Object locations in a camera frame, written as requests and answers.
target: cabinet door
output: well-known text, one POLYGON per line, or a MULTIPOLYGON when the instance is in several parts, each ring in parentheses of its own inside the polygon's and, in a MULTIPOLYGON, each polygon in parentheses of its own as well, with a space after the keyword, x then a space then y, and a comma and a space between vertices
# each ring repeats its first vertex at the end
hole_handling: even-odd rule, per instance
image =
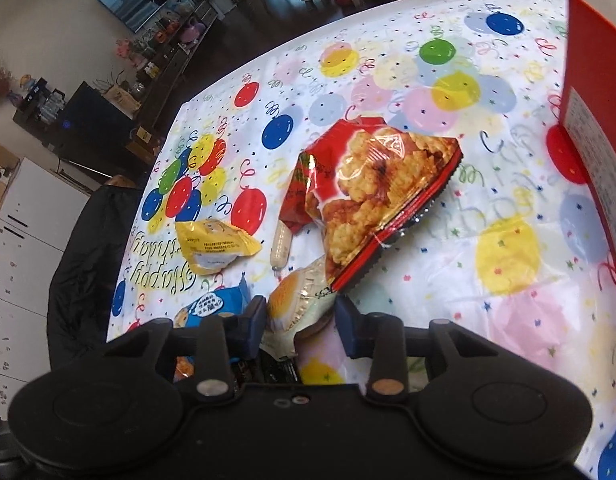
POLYGON ((10 184, 0 219, 64 251, 88 196, 27 158, 10 184))
POLYGON ((31 381, 49 371, 46 318, 0 300, 0 374, 31 381))
POLYGON ((62 252, 0 219, 0 298, 45 316, 62 252))
POLYGON ((7 418, 8 406, 12 397, 24 386, 26 386, 24 381, 18 381, 0 374, 0 417, 2 420, 7 418))

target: tablecloth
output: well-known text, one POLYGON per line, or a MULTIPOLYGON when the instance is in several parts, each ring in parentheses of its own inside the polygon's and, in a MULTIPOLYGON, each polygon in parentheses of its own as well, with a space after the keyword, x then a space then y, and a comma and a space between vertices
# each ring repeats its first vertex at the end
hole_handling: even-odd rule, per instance
MULTIPOLYGON (((268 296, 291 168, 336 120, 382 116, 455 136, 465 157, 448 188, 351 297, 362 312, 408 326, 452 319, 569 378, 594 409, 578 465, 596 477, 616 430, 616 285, 588 187, 568 149, 547 137, 560 106, 565 13, 565 0, 400 0, 290 41, 184 104, 137 212, 108 337, 174 318, 242 272, 253 294, 268 296), (263 250, 216 276, 194 275, 174 221, 209 217, 245 228, 263 250)), ((283 275, 322 253, 308 226, 283 275)), ((298 350, 306 382, 368 376, 368 360, 345 357, 332 324, 298 350)), ((410 363, 414 382, 421 367, 410 363)))

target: nutrition label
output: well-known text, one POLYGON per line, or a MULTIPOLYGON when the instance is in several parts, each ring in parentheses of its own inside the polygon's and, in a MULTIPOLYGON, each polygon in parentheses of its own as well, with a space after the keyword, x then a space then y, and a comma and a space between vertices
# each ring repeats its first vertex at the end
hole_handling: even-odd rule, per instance
POLYGON ((564 126, 586 165, 604 210, 616 251, 616 153, 599 123, 572 88, 564 126))

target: red snack bag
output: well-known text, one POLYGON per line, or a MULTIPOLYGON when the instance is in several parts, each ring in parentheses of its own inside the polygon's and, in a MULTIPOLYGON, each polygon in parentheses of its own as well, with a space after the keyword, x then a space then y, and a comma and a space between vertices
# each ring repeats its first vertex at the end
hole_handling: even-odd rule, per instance
POLYGON ((339 120, 299 155, 279 219, 293 234, 313 221, 322 228, 326 279, 348 289, 461 158, 450 137, 402 132, 382 118, 339 120))

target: snack bag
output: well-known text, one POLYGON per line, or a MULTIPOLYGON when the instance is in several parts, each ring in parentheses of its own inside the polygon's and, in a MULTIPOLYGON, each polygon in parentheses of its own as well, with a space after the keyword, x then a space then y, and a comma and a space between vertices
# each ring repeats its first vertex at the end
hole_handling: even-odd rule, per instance
POLYGON ((219 272, 238 256, 261 251, 261 244, 246 231, 219 220, 175 222, 175 229, 182 256, 200 276, 219 272))
POLYGON ((336 294, 326 282, 325 257, 288 274, 268 298, 268 324, 261 348, 277 360, 296 356, 294 338, 328 323, 336 294))
POLYGON ((279 219, 294 234, 320 225, 326 280, 347 290, 442 192, 461 158, 456 139, 402 132, 382 118, 339 120, 299 155, 279 219))
MULTIPOLYGON (((202 318, 217 314, 222 317, 238 316, 250 303, 250 290, 245 273, 239 285, 228 288, 217 288, 197 298, 188 306, 182 308, 175 316, 175 328, 199 326, 202 318)), ((194 370, 192 357, 178 357, 177 371, 183 377, 189 377, 194 370)))

